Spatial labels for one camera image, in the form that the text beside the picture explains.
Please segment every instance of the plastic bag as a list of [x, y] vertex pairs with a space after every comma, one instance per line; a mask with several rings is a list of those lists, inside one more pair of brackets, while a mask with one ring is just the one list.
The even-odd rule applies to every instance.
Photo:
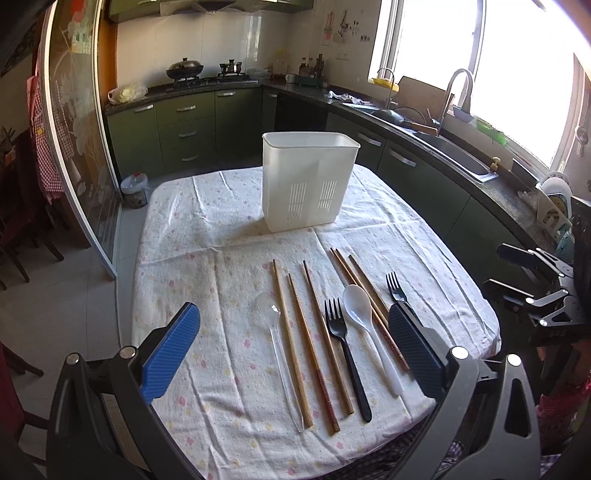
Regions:
[[133, 83], [123, 87], [117, 87], [109, 92], [109, 102], [113, 105], [133, 102], [143, 98], [148, 93], [148, 88], [143, 83]]

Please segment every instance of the black metal fork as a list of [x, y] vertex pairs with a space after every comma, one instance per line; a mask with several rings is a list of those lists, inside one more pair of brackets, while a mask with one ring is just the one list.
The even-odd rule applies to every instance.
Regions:
[[345, 318], [343, 317], [343, 311], [340, 309], [340, 300], [333, 299], [332, 303], [329, 300], [328, 306], [325, 300], [324, 315], [326, 316], [326, 326], [328, 327], [329, 333], [333, 337], [338, 338], [340, 340], [341, 347], [343, 348], [345, 360], [347, 361], [347, 369], [349, 370], [349, 375], [351, 376], [351, 381], [353, 382], [353, 392], [355, 392], [357, 405], [359, 405], [359, 411], [361, 412], [361, 418], [363, 418], [367, 422], [370, 422], [372, 418], [371, 408], [369, 407], [368, 398], [365, 395], [363, 384], [361, 383], [361, 379], [359, 378], [357, 367], [355, 366], [355, 362], [353, 361], [351, 350], [349, 350], [349, 345], [347, 344], [347, 325], [345, 323]]

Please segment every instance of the sliding glass door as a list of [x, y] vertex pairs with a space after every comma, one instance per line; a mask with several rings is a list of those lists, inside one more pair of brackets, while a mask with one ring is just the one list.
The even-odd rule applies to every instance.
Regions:
[[102, 0], [58, 0], [46, 13], [39, 53], [49, 144], [68, 200], [109, 273], [121, 197], [106, 148], [96, 80]]

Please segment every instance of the sink faucet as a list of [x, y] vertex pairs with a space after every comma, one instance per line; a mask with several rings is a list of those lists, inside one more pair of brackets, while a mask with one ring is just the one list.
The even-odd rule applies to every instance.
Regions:
[[392, 69], [389, 69], [388, 67], [383, 67], [381, 69], [378, 70], [378, 78], [379, 78], [379, 73], [382, 70], [387, 70], [388, 72], [390, 72], [390, 75], [392, 75], [392, 85], [390, 86], [390, 92], [388, 93], [388, 100], [386, 100], [386, 110], [390, 110], [390, 102], [392, 101], [392, 90], [394, 88], [394, 71]]
[[474, 86], [474, 76], [472, 75], [472, 72], [470, 70], [459, 69], [453, 72], [452, 78], [447, 84], [447, 90], [445, 92], [445, 97], [443, 98], [443, 108], [441, 109], [439, 119], [437, 119], [437, 121], [439, 121], [439, 125], [436, 125], [437, 135], [439, 135], [439, 132], [441, 131], [441, 127], [443, 126], [443, 119], [445, 118], [445, 114], [447, 113], [447, 109], [449, 108], [449, 100], [452, 98], [453, 82], [456, 79], [456, 77], [461, 73], [465, 73], [468, 77], [468, 91], [466, 92], [466, 98], [464, 98], [464, 102], [462, 103], [461, 109], [464, 113], [470, 113], [470, 102], [472, 98], [472, 87]]

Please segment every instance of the yellow dish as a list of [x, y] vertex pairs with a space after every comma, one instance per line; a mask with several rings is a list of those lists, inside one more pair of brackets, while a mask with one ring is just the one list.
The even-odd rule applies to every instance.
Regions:
[[376, 85], [380, 85], [380, 87], [384, 87], [387, 89], [392, 89], [393, 92], [398, 91], [398, 84], [394, 83], [394, 87], [392, 87], [392, 82], [385, 79], [372, 79]]

